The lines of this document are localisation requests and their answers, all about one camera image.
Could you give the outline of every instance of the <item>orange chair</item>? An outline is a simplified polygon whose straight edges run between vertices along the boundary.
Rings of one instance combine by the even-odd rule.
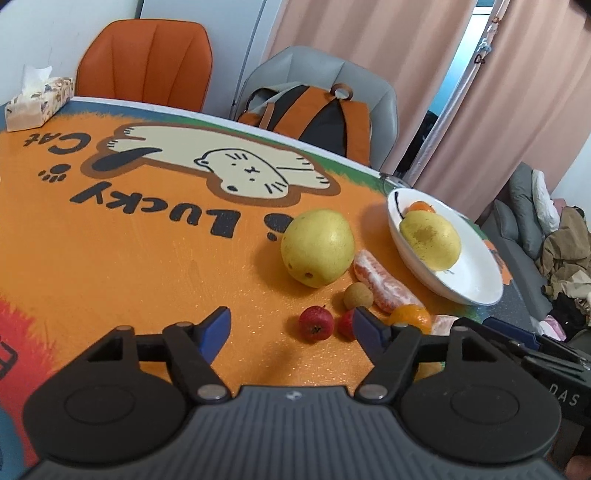
[[[131,100],[198,112],[212,74],[202,25],[176,20],[119,20],[86,51],[76,95]]]

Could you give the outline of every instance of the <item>orange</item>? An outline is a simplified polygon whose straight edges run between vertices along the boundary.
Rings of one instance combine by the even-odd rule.
[[[418,382],[423,378],[436,375],[443,371],[443,365],[441,362],[427,362],[418,365],[417,373],[414,376],[414,381]]]
[[[418,305],[402,305],[398,307],[385,323],[387,325],[412,325],[420,329],[425,335],[431,333],[431,315],[427,309]]]
[[[435,209],[427,202],[423,202],[422,200],[412,203],[411,206],[407,208],[406,213],[412,212],[414,210],[424,210],[425,212],[435,213]]]

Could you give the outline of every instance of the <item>orange backpack strap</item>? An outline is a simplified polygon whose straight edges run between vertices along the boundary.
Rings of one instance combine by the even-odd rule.
[[[238,123],[258,127],[261,123],[261,116],[256,113],[245,112],[238,118]]]
[[[259,128],[262,128],[263,130],[267,130],[267,128],[269,127],[269,122],[271,121],[271,116],[273,115],[274,111],[275,111],[275,104],[268,103],[267,106],[265,107],[265,113],[262,114],[261,123],[259,124]]]
[[[347,158],[369,167],[369,107],[363,102],[340,100],[347,129]]]
[[[308,87],[283,114],[273,131],[299,139],[312,119],[334,99],[334,95],[325,90]]]

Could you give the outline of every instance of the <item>clothes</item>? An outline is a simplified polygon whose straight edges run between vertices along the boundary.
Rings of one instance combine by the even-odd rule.
[[[559,340],[560,342],[566,340],[566,333],[560,326],[558,320],[552,317],[552,315],[548,315],[544,320],[540,322],[540,328],[544,332],[543,335],[548,335],[550,338],[553,338],[554,340]]]
[[[560,292],[580,299],[591,293],[591,235],[575,208],[563,209],[560,228],[544,241],[536,265],[548,280],[544,292],[552,300]]]
[[[550,314],[560,324],[568,342],[587,325],[587,316],[581,313],[574,299],[560,292],[552,302]]]
[[[584,212],[584,210],[582,208],[580,208],[580,207],[577,207],[576,205],[574,205],[573,208],[576,209],[577,212],[579,213],[579,215],[581,217],[583,217],[583,220],[585,220],[585,212]]]

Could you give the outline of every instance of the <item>yellow pear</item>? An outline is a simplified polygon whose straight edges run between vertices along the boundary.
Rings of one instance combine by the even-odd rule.
[[[355,239],[349,222],[334,210],[310,210],[296,217],[281,240],[281,257],[297,281],[319,288],[353,263]]]
[[[408,212],[400,222],[400,233],[433,271],[448,270],[460,258],[460,236],[441,215],[419,210]]]

